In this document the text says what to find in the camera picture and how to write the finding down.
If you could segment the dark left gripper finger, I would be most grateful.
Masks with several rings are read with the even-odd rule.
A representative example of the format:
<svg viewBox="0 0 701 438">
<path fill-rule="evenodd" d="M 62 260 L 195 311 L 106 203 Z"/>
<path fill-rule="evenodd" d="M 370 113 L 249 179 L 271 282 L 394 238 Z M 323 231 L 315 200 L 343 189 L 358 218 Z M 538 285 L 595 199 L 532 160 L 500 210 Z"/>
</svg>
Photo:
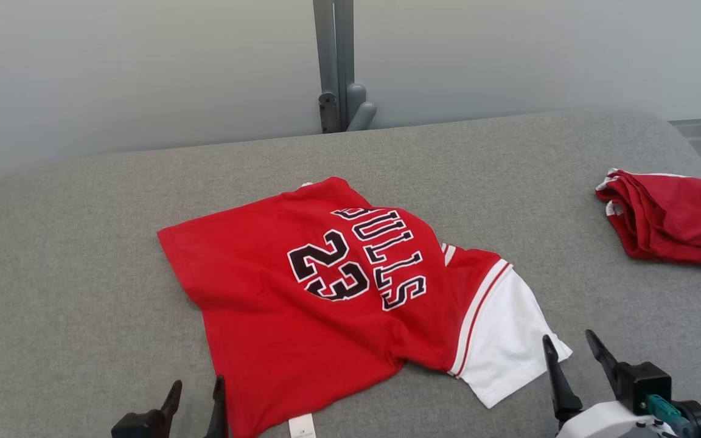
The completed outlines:
<svg viewBox="0 0 701 438">
<path fill-rule="evenodd" d="M 173 416 L 175 416 L 178 411 L 182 393 L 183 381 L 175 380 L 159 410 L 161 412 L 159 418 L 161 419 L 163 427 L 172 427 Z"/>
<path fill-rule="evenodd" d="M 204 438 L 230 438 L 228 410 L 226 409 L 226 382 L 222 375 L 217 375 L 212 391 L 214 407 L 211 423 Z"/>
</svg>

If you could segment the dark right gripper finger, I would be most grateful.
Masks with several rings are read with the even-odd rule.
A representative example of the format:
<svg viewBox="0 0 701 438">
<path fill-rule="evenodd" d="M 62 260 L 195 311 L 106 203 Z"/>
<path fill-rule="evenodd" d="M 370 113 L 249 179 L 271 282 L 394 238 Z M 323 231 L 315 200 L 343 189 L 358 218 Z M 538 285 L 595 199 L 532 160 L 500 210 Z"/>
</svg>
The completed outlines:
<svg viewBox="0 0 701 438">
<path fill-rule="evenodd" d="M 551 385 L 551 401 L 553 401 L 554 418 L 559 424 L 574 418 L 582 412 L 582 401 L 574 394 L 568 380 L 563 374 L 559 353 L 549 335 L 543 335 L 543 354 Z"/>
<path fill-rule="evenodd" d="M 615 356 L 606 348 L 595 331 L 586 329 L 585 336 L 592 355 L 601 364 L 611 389 L 619 391 L 619 379 L 616 372 L 618 361 L 615 360 Z"/>
</svg>

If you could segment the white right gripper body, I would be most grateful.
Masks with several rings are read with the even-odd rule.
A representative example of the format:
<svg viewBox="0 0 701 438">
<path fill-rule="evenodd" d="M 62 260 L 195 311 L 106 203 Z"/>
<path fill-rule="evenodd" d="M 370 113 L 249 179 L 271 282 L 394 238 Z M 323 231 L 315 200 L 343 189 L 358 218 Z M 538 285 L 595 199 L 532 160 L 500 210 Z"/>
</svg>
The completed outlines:
<svg viewBox="0 0 701 438">
<path fill-rule="evenodd" d="M 619 401 L 595 404 L 567 420 L 555 438 L 623 438 L 633 430 L 645 431 L 649 415 L 635 415 Z"/>
</svg>

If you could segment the red basketball jersey white sleeves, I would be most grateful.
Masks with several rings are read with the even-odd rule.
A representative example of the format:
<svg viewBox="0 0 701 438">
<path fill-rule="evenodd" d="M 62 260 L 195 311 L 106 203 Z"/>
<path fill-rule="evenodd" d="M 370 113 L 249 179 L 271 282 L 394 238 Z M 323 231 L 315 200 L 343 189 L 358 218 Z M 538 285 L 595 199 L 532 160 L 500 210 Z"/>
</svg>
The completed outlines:
<svg viewBox="0 0 701 438">
<path fill-rule="evenodd" d="M 492 408 L 572 349 L 498 253 L 441 242 L 339 177 L 159 230 L 202 313 L 232 433 L 256 438 L 414 363 Z"/>
</svg>

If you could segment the plain red shorts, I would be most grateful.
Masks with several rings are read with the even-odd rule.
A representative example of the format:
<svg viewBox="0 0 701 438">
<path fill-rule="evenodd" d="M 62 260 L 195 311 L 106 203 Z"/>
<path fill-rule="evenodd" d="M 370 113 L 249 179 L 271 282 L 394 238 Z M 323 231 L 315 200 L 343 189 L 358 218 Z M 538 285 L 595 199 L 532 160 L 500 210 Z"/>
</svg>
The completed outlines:
<svg viewBox="0 0 701 438">
<path fill-rule="evenodd" d="M 701 178 L 610 169 L 595 195 L 632 258 L 701 265 Z"/>
</svg>

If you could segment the grey post with bracket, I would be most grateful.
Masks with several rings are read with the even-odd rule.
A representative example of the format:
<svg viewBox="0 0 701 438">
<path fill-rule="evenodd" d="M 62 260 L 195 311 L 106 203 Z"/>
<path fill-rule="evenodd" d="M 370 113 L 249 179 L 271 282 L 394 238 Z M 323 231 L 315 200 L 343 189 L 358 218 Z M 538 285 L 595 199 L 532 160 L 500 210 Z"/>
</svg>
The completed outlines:
<svg viewBox="0 0 701 438">
<path fill-rule="evenodd" d="M 323 133 L 367 130 L 378 107 L 354 78 L 354 0 L 312 0 Z"/>
</svg>

